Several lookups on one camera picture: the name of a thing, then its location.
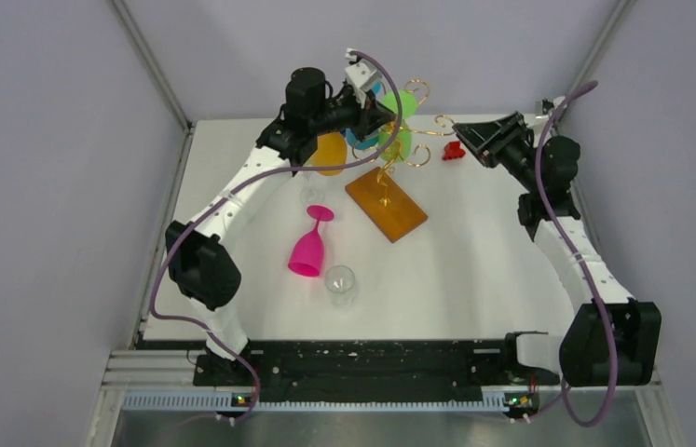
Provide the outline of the blue plastic wine glass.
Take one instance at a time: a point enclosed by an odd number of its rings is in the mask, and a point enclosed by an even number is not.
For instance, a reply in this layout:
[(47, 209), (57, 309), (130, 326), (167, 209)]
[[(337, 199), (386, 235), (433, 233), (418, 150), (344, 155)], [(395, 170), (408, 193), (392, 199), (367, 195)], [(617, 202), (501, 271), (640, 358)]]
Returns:
[[(386, 87), (381, 81), (376, 82), (372, 87), (372, 92), (376, 97), (379, 96), (381, 92), (386, 92)], [(345, 129), (341, 132), (346, 145), (357, 150), (366, 150), (374, 146), (378, 142), (380, 129), (376, 129), (373, 132), (366, 135), (362, 140), (356, 138), (351, 129)]]

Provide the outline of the yellow plastic wine glass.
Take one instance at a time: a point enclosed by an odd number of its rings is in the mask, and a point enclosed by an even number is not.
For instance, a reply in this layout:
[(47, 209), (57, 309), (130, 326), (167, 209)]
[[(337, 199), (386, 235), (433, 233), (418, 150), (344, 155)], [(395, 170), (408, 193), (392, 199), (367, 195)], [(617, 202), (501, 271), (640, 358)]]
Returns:
[(317, 137), (317, 147), (308, 161), (312, 167), (342, 166), (347, 160), (347, 145), (339, 132), (330, 132)]

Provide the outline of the gold wire glass rack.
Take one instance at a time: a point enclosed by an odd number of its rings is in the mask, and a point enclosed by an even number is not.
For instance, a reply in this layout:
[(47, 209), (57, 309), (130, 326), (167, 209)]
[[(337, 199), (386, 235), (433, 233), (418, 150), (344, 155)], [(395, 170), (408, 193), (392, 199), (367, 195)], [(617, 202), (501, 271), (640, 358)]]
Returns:
[(407, 119), (423, 105), (431, 94), (430, 84), (423, 79), (407, 81), (401, 91), (402, 124), (389, 123), (381, 126), (371, 136), (376, 143), (366, 149), (371, 152), (381, 146), (385, 150), (379, 156), (381, 164), (348, 183), (345, 191), (372, 223), (391, 243), (400, 240), (428, 220), (427, 213), (394, 182), (392, 174), (399, 165), (421, 168), (432, 158), (432, 151), (425, 143), (413, 144), (413, 137), (446, 137), (446, 130), (432, 131), (413, 129)]

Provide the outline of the pink plastic wine glass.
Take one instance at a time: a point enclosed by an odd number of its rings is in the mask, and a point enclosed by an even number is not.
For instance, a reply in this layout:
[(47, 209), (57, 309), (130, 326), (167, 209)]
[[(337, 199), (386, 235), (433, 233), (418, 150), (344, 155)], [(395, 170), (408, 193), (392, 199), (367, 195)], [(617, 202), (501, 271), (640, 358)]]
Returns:
[(307, 214), (315, 223), (294, 244), (287, 266), (296, 275), (316, 278), (321, 274), (325, 253), (319, 227), (332, 221), (334, 213), (322, 205), (310, 205), (307, 207)]

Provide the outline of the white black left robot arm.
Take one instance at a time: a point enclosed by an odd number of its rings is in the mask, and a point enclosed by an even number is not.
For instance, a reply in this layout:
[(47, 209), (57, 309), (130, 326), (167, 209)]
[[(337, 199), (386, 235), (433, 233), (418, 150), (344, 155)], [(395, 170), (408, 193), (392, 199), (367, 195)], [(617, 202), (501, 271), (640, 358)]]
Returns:
[(375, 85), (386, 81), (396, 102), (401, 96), (390, 76), (360, 61), (348, 66), (341, 89), (334, 91), (322, 70), (295, 70), (285, 88), (279, 114), (262, 130), (247, 159), (220, 194), (187, 222), (166, 229), (165, 268), (200, 317), (207, 349), (219, 356), (216, 373), (230, 385), (245, 382), (251, 360), (241, 352), (248, 336), (233, 299), (241, 282), (230, 250), (240, 233), (285, 183), (299, 171), (314, 171), (309, 159), (317, 139), (348, 129), (363, 138), (401, 119), (380, 103)]

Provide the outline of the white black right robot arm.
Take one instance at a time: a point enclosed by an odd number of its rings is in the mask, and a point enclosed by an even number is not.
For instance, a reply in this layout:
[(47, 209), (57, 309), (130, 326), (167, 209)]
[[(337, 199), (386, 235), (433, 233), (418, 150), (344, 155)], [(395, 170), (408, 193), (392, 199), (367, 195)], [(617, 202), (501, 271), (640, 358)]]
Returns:
[(503, 167), (524, 187), (518, 221), (551, 263), (575, 311), (569, 326), (555, 334), (509, 336), (515, 348), (498, 359), (501, 376), (522, 384), (539, 369), (586, 387), (605, 385), (615, 372), (620, 386), (649, 384), (662, 314), (615, 279), (586, 233), (571, 194), (580, 145), (565, 136), (537, 144), (519, 113), (453, 129), (482, 166)]

